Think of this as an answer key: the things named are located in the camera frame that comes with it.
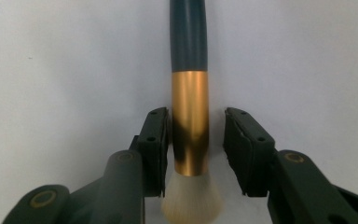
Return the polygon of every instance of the white surface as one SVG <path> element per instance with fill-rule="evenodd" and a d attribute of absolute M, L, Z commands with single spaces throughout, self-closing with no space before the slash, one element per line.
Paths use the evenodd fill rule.
<path fill-rule="evenodd" d="M 171 106 L 168 4 L 0 0 L 0 222 L 33 188 L 100 175 L 148 111 Z M 209 0 L 207 17 L 215 223 L 270 223 L 220 147 L 227 106 L 358 193 L 358 1 Z M 146 206 L 166 223 L 159 199 Z"/>

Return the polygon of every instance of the screw hole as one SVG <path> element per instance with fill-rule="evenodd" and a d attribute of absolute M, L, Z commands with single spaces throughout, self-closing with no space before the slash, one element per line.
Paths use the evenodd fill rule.
<path fill-rule="evenodd" d="M 333 224 L 348 224 L 347 220 L 341 216 L 337 215 L 330 215 L 328 220 Z"/>

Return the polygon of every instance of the cylindrical object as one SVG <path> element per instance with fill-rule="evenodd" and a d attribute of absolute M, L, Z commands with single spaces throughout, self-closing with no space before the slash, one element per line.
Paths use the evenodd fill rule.
<path fill-rule="evenodd" d="M 209 145 L 204 0 L 171 0 L 171 59 L 175 170 L 203 175 Z"/>

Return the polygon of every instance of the white backdrop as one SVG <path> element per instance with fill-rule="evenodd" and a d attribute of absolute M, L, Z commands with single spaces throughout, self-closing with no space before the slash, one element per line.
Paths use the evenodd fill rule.
<path fill-rule="evenodd" d="M 358 1 L 206 4 L 215 223 L 271 223 L 227 164 L 227 106 L 358 193 Z M 169 1 L 0 0 L 0 222 L 31 189 L 101 175 L 148 111 L 171 106 L 170 86 Z M 146 200 L 146 223 L 166 223 L 159 203 Z"/>

